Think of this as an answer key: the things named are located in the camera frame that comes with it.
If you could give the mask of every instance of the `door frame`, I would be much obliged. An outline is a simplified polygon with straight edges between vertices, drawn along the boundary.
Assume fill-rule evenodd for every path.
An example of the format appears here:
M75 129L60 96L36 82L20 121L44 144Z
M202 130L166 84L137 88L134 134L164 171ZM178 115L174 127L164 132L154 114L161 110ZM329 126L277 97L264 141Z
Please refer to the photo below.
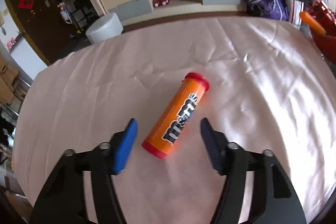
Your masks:
M5 0L7 8L9 13L11 14L14 23L16 24L17 28L19 29L19 31L25 31L21 21L19 20L19 18L17 17L17 14L14 12L14 8L13 5L11 3L10 0ZM33 51L38 55L38 57L44 62L46 63L47 66L51 65L51 62L44 56L44 54L41 52L41 50L37 47L37 45L34 43L34 41L32 40L32 38L29 36L29 34L26 32L24 38L26 39L26 41L28 42L28 44L30 45L30 47L33 49Z

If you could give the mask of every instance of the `orange handle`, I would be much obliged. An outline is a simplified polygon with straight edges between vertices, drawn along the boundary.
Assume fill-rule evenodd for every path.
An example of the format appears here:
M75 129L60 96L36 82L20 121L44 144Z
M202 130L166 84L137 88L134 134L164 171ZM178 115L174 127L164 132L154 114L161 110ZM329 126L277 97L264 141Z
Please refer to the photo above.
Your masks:
M323 28L322 25L318 23L316 19L313 18L309 13L300 12L299 16L302 21L306 23L310 28L312 28L315 32L322 35L326 34L327 31L325 30L325 28Z

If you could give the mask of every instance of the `red cap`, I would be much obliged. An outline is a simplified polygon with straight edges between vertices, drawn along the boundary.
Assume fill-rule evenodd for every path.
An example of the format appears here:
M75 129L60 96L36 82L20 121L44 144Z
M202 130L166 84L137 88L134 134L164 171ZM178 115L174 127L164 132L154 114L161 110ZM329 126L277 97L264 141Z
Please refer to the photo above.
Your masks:
M205 88L205 91L207 91L210 88L210 84L206 80L206 78L203 75L201 75L201 74L199 74L197 72L190 72L190 73L188 73L184 77L184 79L186 79L186 78L191 78L191 79L194 79L197 82L199 82Z
M146 140L144 140L141 144L141 146L147 150L149 153L153 154L155 157L158 157L159 159L165 159L167 154L163 153L162 151L160 151L159 149L155 148L154 146L152 146L149 142L147 142Z

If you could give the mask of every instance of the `orange object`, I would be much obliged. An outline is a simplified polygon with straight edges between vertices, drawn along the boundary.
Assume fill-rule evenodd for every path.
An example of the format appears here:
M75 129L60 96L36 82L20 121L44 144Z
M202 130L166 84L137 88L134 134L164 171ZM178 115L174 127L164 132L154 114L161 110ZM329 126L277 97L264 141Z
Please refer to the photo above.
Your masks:
M309 13L300 12L299 16L302 19L302 21L306 23L310 28L312 28L315 32L321 35L326 34L325 28L323 28L322 25L318 23L316 19L313 18Z
M164 159L193 114L203 94L210 88L200 74L190 72L151 132L142 143L149 153Z

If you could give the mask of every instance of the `wooden floor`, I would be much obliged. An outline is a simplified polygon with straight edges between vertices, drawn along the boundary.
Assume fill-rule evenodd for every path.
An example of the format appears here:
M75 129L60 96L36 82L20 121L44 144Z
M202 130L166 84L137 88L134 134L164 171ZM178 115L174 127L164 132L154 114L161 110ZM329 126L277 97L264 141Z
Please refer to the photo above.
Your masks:
M162 17L124 26L124 33L156 24L172 22L177 20L186 20L186 19L195 19L204 17L223 17L223 16L248 16L248 14L245 12L208 12L208 13L194 13L194 14Z

